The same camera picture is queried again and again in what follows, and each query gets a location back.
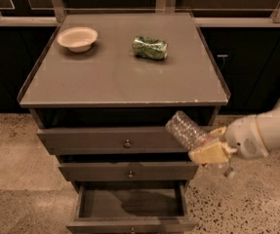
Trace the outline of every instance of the drawer handle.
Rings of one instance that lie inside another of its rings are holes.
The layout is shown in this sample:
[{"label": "drawer handle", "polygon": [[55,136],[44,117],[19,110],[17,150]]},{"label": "drawer handle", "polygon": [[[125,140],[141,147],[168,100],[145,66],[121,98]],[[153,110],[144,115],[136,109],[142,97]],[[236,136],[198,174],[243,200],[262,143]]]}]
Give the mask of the drawer handle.
[{"label": "drawer handle", "polygon": [[134,173],[132,171],[129,171],[128,178],[133,178],[133,177],[134,177]]},{"label": "drawer handle", "polygon": [[124,142],[124,148],[131,148],[132,145],[131,145],[131,142],[129,139],[126,139],[126,141]]}]

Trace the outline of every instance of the gray tabletop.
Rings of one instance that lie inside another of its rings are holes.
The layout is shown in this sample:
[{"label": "gray tabletop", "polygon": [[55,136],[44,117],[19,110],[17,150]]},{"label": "gray tabletop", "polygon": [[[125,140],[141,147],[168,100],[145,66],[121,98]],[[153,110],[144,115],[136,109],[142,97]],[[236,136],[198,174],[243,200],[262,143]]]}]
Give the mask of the gray tabletop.
[{"label": "gray tabletop", "polygon": [[[66,17],[60,32],[75,26],[95,29],[96,44],[75,54],[55,39],[22,107],[227,104],[190,14],[73,15]],[[168,42],[168,57],[134,57],[132,43],[138,35]]]}]

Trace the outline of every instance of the bowl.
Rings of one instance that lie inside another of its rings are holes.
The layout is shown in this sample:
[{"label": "bowl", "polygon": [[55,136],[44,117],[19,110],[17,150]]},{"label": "bowl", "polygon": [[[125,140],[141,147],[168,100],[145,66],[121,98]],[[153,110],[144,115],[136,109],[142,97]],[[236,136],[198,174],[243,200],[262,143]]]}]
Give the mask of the bowl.
[{"label": "bowl", "polygon": [[98,33],[89,27],[72,27],[58,37],[58,43],[75,53],[88,51],[98,39]]}]

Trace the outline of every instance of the speckled floor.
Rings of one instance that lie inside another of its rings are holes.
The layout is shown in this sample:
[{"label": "speckled floor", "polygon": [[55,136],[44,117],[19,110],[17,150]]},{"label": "speckled floor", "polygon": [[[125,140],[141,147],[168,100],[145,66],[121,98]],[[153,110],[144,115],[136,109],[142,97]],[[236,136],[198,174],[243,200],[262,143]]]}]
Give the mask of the speckled floor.
[{"label": "speckled floor", "polygon": [[[215,125],[235,117],[219,116]],[[0,114],[0,233],[69,233],[76,192],[35,132],[30,115]],[[280,233],[280,151],[257,161],[233,159],[227,179],[200,169],[186,191],[188,234]]]}]

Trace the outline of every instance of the drawer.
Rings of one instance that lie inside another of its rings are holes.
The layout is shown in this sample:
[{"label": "drawer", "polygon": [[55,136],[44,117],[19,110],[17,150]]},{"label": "drawer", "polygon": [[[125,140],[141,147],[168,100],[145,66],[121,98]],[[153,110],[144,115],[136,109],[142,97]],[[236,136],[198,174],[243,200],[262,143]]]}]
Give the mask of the drawer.
[{"label": "drawer", "polygon": [[198,166],[192,162],[61,163],[67,181],[191,180]]},{"label": "drawer", "polygon": [[185,152],[163,127],[55,128],[37,135],[52,155]]},{"label": "drawer", "polygon": [[80,187],[72,233],[191,231],[180,181],[89,182]]}]

